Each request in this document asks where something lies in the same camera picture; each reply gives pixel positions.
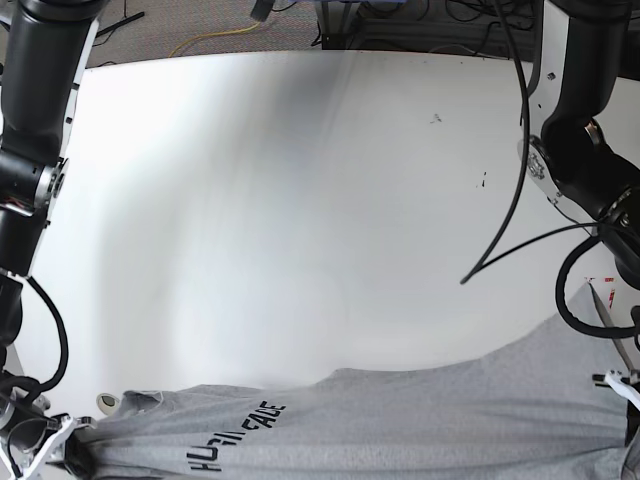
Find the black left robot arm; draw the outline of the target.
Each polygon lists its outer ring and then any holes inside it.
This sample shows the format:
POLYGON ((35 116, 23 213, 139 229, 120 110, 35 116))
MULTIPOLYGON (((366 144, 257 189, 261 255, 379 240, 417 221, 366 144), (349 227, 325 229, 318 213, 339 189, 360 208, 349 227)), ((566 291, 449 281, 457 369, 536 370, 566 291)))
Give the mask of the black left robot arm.
POLYGON ((597 327, 581 321, 565 299, 570 270, 599 244, 612 254, 620 278, 639 287, 639 169, 613 151, 597 121, 618 77, 631 13, 629 1, 539 2, 523 110, 529 124, 519 149, 549 202, 588 232, 556 277, 561 318, 590 337, 637 341, 637 306, 630 310, 631 326, 597 327))

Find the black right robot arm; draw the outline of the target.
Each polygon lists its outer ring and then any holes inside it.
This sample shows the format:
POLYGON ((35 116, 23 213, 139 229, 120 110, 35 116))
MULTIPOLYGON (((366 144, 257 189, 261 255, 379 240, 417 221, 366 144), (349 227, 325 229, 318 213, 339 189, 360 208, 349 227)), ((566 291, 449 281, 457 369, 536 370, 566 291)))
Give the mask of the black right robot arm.
POLYGON ((22 325, 22 290, 65 178, 103 1, 19 1, 1 75, 1 348, 22 325))

